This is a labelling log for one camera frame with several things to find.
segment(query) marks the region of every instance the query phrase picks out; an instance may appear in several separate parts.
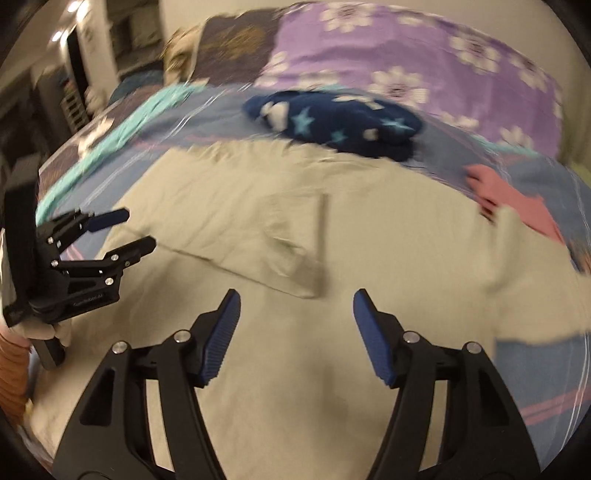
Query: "doorway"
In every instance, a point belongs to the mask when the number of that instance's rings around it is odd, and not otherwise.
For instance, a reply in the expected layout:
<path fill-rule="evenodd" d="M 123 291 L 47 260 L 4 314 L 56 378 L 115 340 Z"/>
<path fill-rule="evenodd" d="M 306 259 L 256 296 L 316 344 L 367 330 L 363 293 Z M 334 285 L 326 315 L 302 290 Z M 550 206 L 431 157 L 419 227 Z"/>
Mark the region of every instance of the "doorway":
<path fill-rule="evenodd" d="M 80 99 L 86 104 L 84 94 L 88 88 L 88 78 L 86 77 L 86 71 L 84 70 L 84 61 L 82 60 L 82 54 L 80 53 L 80 42 L 78 39 L 78 29 L 74 27 L 74 30 L 70 32 L 67 38 L 68 55 L 70 57 L 70 65 L 72 66 L 72 73 L 74 80 L 80 94 Z"/>

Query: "dark blue star-patterned cloth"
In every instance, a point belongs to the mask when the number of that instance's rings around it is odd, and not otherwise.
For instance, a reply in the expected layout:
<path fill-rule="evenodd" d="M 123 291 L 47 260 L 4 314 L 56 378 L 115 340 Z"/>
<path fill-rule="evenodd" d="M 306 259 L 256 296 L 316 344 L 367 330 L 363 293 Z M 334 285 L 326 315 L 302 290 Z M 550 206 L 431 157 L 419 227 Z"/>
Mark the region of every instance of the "dark blue star-patterned cloth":
<path fill-rule="evenodd" d="M 370 95 L 288 90 L 257 95 L 243 110 L 275 132 L 364 157 L 408 160 L 423 123 L 396 103 Z"/>

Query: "white glove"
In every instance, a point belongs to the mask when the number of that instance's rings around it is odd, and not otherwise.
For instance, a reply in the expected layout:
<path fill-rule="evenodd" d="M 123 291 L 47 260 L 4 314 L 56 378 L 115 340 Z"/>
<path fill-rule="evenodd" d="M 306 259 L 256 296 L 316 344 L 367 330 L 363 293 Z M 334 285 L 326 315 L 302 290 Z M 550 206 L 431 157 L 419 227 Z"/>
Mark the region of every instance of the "white glove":
<path fill-rule="evenodd" d="M 4 234 L 1 237 L 1 244 L 4 243 Z M 0 244 L 0 265 L 2 265 L 2 259 L 4 257 L 4 245 Z M 0 284 L 2 282 L 2 269 L 0 268 Z M 0 303 L 2 300 L 2 293 L 0 290 Z M 72 341 L 72 321 L 70 319 L 64 320 L 57 325 L 49 325 L 44 323 L 38 318 L 31 318 L 23 320 L 18 325 L 8 328 L 6 321 L 4 320 L 4 314 L 0 310 L 0 333 L 10 332 L 21 338 L 28 338 L 32 340 L 50 340 L 54 337 L 60 339 L 60 343 L 63 346 L 69 346 Z"/>

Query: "star pattern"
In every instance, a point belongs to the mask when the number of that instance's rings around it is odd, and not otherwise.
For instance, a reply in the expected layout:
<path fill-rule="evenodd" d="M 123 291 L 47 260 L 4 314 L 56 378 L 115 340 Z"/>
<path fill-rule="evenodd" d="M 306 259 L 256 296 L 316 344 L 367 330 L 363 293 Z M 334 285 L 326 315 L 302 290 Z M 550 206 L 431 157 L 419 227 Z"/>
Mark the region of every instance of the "star pattern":
<path fill-rule="evenodd" d="M 340 144 L 349 138 L 347 137 L 347 135 L 345 135 L 345 132 L 343 130 L 337 130 L 335 132 L 332 132 L 330 134 L 330 137 L 332 139 L 332 143 L 336 144 Z"/>
<path fill-rule="evenodd" d="M 291 117 L 295 124 L 294 133 L 296 135 L 302 135 L 304 137 L 310 136 L 310 125 L 314 121 L 314 118 L 309 116 L 308 113 L 310 113 L 309 106 L 302 109 L 302 111 L 297 115 Z"/>
<path fill-rule="evenodd" d="M 396 120 L 392 120 L 390 118 L 383 118 L 382 124 L 386 127 L 394 127 L 397 134 L 401 134 L 407 130 L 414 130 L 412 127 L 409 127 L 404 122 L 404 118 L 397 118 Z"/>

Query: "person's arm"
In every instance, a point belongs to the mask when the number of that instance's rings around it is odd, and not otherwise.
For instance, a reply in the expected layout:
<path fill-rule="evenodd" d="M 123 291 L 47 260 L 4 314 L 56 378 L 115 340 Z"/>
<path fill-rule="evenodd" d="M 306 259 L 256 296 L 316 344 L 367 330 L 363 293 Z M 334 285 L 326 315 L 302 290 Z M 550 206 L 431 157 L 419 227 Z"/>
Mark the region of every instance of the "person's arm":
<path fill-rule="evenodd" d="M 13 426 L 25 413 L 30 349 L 30 340 L 0 322 L 0 408 Z"/>

